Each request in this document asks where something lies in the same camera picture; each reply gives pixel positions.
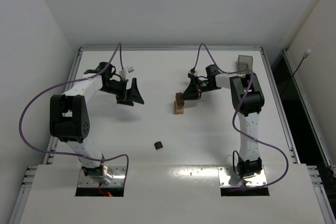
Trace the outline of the dark arch wood block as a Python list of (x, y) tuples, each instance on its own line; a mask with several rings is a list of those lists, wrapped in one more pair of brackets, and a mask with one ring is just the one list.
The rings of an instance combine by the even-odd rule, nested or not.
[(177, 106), (184, 106), (184, 99), (181, 92), (175, 94), (175, 101)]

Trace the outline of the dark transparent plastic bin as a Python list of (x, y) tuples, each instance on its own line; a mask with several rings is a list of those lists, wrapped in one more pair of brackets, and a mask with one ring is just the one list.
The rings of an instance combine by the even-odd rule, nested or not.
[(236, 61), (236, 69), (240, 74), (249, 73), (253, 69), (253, 56), (239, 55)]

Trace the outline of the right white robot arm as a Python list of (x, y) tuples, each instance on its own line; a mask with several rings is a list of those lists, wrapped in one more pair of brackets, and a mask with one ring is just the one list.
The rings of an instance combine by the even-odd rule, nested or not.
[(265, 98), (257, 76), (251, 69), (221, 73), (215, 64), (207, 66), (206, 73), (206, 77), (199, 77), (194, 68), (188, 72), (190, 83), (184, 92), (175, 95), (174, 109), (181, 109), (187, 100), (199, 100), (204, 92), (230, 89), (240, 133), (238, 162), (233, 164), (233, 170), (240, 178), (260, 174), (262, 160), (256, 140)]

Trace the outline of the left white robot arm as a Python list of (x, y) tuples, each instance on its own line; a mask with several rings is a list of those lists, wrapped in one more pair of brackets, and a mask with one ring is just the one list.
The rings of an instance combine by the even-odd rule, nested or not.
[(66, 143), (78, 156), (84, 175), (101, 185), (110, 184), (113, 174), (106, 165), (104, 155), (88, 138), (90, 121), (87, 103), (96, 92), (102, 91), (115, 95), (118, 104), (144, 104), (136, 78), (127, 88), (127, 75), (133, 71), (133, 67), (126, 67), (117, 72), (112, 64), (101, 62), (95, 69), (86, 70), (82, 80), (71, 89), (50, 99), (51, 135)]

